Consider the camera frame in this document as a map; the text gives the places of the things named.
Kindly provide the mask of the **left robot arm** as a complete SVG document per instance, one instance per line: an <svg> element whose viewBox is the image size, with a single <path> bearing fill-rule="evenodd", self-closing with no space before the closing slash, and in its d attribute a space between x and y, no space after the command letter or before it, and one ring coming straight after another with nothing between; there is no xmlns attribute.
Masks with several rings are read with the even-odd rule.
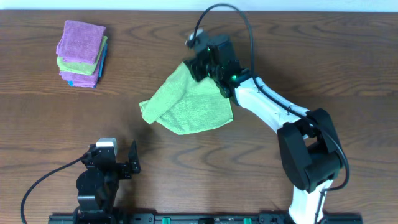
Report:
<svg viewBox="0 0 398 224"><path fill-rule="evenodd" d="M81 159L86 171L76 181L78 208L73 223L119 223L124 217L114 209L119 181L131 179L141 171L137 144L132 142L127 162L117 162L118 144L115 138L101 138L89 145Z"/></svg>

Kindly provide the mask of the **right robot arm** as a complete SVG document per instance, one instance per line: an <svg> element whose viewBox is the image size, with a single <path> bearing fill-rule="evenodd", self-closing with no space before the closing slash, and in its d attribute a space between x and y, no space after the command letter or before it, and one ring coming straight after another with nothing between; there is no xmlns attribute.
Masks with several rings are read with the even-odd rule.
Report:
<svg viewBox="0 0 398 224"><path fill-rule="evenodd" d="M253 68L242 68L231 49L206 46L184 61L192 78L212 79L226 98L251 111L277 133L284 171L294 185L289 217L294 223L322 223L328 192L341 169L349 171L330 115L297 106L270 89Z"/></svg>

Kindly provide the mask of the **light green microfiber cloth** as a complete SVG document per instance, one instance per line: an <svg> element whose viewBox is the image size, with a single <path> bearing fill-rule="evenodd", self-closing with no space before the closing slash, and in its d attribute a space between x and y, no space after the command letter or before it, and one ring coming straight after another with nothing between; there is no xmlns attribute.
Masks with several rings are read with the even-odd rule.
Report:
<svg viewBox="0 0 398 224"><path fill-rule="evenodd" d="M181 63L148 100L139 103L148 124L161 124L178 135L216 129L233 121L229 99L210 78L195 81Z"/></svg>

